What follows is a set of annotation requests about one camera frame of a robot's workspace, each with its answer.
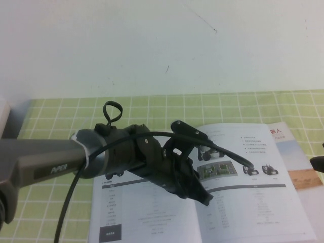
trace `robotic arm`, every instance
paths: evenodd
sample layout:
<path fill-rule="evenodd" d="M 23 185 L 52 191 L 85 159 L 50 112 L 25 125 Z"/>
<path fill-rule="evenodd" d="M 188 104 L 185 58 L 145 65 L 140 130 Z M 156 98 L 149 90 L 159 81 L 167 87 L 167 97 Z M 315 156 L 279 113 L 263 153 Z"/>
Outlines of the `robotic arm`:
<path fill-rule="evenodd" d="M 118 108 L 120 115 L 110 119 L 107 105 Z M 0 229 L 3 222 L 9 224 L 13 220 L 21 187 L 75 173 L 85 163 L 81 178 L 106 175 L 110 179 L 129 171 L 180 198 L 191 198 L 206 206 L 213 196 L 201 185 L 199 174 L 188 158 L 195 146 L 222 150 L 253 168 L 248 160 L 216 146 L 206 134 L 182 121 L 172 123 L 173 134 L 150 132 L 145 125 L 117 129 L 111 123 L 122 116 L 122 111 L 119 104 L 107 102 L 104 115 L 108 124 L 97 124 L 94 130 L 79 130 L 70 140 L 0 140 Z M 161 147 L 155 135 L 171 138 Z"/>

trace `white zip tie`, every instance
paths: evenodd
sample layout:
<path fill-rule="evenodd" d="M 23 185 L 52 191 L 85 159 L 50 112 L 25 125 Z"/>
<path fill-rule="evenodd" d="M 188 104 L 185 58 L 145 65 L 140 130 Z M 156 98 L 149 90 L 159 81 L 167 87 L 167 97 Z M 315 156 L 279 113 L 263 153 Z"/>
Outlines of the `white zip tie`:
<path fill-rule="evenodd" d="M 88 167 L 89 165 L 89 152 L 87 147 L 84 146 L 84 144 L 80 143 L 79 141 L 77 141 L 77 133 L 79 132 L 79 130 L 76 130 L 75 133 L 71 136 L 71 140 L 73 140 L 74 142 L 78 143 L 79 145 L 81 145 L 83 147 L 83 149 L 85 150 L 86 153 L 86 167 L 85 169 Z"/>

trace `cutting mat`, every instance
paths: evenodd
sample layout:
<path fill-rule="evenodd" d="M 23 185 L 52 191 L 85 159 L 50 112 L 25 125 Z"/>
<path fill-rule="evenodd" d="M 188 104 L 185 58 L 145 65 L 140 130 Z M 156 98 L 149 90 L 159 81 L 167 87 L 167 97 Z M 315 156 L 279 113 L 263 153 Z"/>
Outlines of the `cutting mat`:
<path fill-rule="evenodd" d="M 108 100 L 124 108 L 123 117 L 114 123 L 119 128 L 146 124 L 151 130 L 164 131 L 176 119 L 195 127 L 286 122 L 308 158 L 324 154 L 324 90 L 34 100 L 19 138 L 68 139 L 77 129 L 106 123 L 102 106 Z M 117 112 L 108 109 L 113 117 Z M 72 179 L 70 174 L 22 188 L 16 217 L 3 227 L 0 242 L 53 242 Z M 63 225 L 62 242 L 87 242 L 92 185 L 93 180 L 80 180 L 76 186 Z"/>

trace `black wire loop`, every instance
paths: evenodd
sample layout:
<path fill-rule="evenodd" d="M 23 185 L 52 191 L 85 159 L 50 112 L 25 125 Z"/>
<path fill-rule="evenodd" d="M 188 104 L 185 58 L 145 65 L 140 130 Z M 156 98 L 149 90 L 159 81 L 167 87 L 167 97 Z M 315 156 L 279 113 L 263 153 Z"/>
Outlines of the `black wire loop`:
<path fill-rule="evenodd" d="M 112 107 L 117 108 L 120 111 L 120 114 L 118 116 L 116 116 L 114 119 L 111 119 L 110 116 L 107 113 L 107 106 L 112 106 Z M 105 118 L 108 121 L 108 124 L 107 124 L 108 127 L 110 127 L 113 122 L 118 121 L 121 118 L 121 116 L 123 115 L 123 107 L 120 104 L 118 104 L 117 102 L 114 102 L 114 101 L 107 101 L 104 104 L 104 106 L 102 107 L 102 111 L 103 111 L 103 114 L 104 114 Z"/>

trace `black cable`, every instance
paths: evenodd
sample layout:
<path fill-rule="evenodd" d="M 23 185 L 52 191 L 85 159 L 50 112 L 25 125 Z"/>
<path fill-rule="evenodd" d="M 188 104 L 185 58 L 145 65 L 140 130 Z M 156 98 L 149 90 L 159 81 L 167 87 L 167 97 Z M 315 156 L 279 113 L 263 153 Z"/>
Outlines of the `black cable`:
<path fill-rule="evenodd" d="M 219 147 L 211 141 L 201 140 L 201 139 L 192 138 L 190 136 L 186 136 L 186 135 L 182 135 L 182 134 L 168 133 L 168 132 L 147 132 L 147 133 L 139 133 L 139 134 L 129 135 L 127 137 L 118 139 L 112 143 L 107 144 L 106 146 L 103 146 L 103 147 L 97 149 L 95 152 L 90 154 L 89 160 L 93 160 L 95 157 L 100 155 L 102 152 L 104 152 L 104 151 L 110 149 L 111 147 L 114 147 L 120 143 L 126 142 L 131 139 L 134 140 L 137 138 L 150 137 L 150 136 L 170 137 L 170 138 L 175 138 L 175 139 L 178 139 L 178 140 L 181 140 L 184 142 L 192 143 L 195 146 L 201 145 L 201 146 L 205 146 L 208 148 L 213 148 L 219 152 L 224 153 L 225 155 L 227 155 L 228 157 L 230 157 L 231 159 L 235 160 L 236 162 L 240 163 L 243 166 L 247 166 L 249 168 L 254 168 L 254 165 L 250 161 L 248 161 L 246 158 L 243 158 L 242 156 L 240 156 L 236 153 L 233 153 L 225 148 Z"/>
<path fill-rule="evenodd" d="M 59 221 L 57 222 L 54 243 L 59 243 L 60 234 L 61 234 L 61 230 L 62 230 L 62 226 L 63 226 L 64 217 L 65 217 L 65 214 L 67 211 L 67 207 L 69 206 L 69 203 L 70 203 L 73 191 L 75 189 L 75 186 L 77 184 L 77 181 L 80 179 L 80 176 L 81 176 L 82 172 L 85 170 L 86 165 L 87 165 L 87 163 L 84 162 L 83 165 L 81 166 L 81 168 L 79 169 L 79 171 L 77 172 L 77 174 L 75 175 L 75 177 L 71 183 L 70 189 L 66 195 L 64 204 L 62 206 L 61 214 L 59 217 Z"/>
<path fill-rule="evenodd" d="M 168 132 L 147 132 L 147 133 L 139 133 L 139 134 L 133 134 L 133 135 L 129 135 L 127 137 L 118 139 L 114 142 L 111 142 L 109 144 L 107 144 L 106 146 L 103 146 L 99 149 L 97 149 L 95 152 L 93 152 L 92 154 L 90 154 L 89 156 L 89 162 L 93 161 L 98 155 L 100 155 L 101 153 L 103 153 L 104 151 L 120 144 L 123 142 L 126 142 L 128 140 L 134 140 L 137 138 L 142 138 L 142 137 L 150 137 L 150 136 L 161 136 L 161 137 L 170 137 L 170 138 L 175 138 L 175 139 L 179 139 L 181 141 L 184 142 L 188 142 L 188 143 L 192 143 L 196 146 L 206 146 L 209 148 L 213 148 L 216 149 L 219 152 L 223 152 L 225 155 L 227 155 L 228 157 L 230 157 L 231 159 L 235 160 L 236 162 L 240 163 L 243 166 L 247 166 L 250 168 L 254 168 L 253 164 L 248 161 L 246 158 L 241 157 L 240 155 L 233 153 L 225 148 L 219 147 L 216 144 L 212 143 L 211 141 L 206 141 L 206 140 L 201 140 L 201 139 L 197 139 L 197 138 L 192 138 L 186 135 L 181 135 L 181 134 L 175 134 L 175 133 L 168 133 Z M 64 217 L 69 205 L 69 202 L 71 200 L 73 191 L 75 189 L 75 186 L 79 180 L 79 178 L 81 177 L 81 174 L 83 172 L 83 170 L 86 167 L 86 162 L 84 162 L 84 164 L 82 165 L 82 167 L 80 168 L 80 170 L 78 171 L 78 173 L 75 175 L 74 180 L 70 186 L 70 189 L 66 195 L 63 207 L 62 207 L 62 211 L 59 217 L 59 221 L 57 223 L 57 228 L 56 228 L 56 232 L 55 232 L 55 238 L 54 238 L 54 243 L 58 243 L 59 239 L 60 239 L 60 233 L 62 230 L 62 226 L 63 226 L 63 221 L 64 221 Z"/>

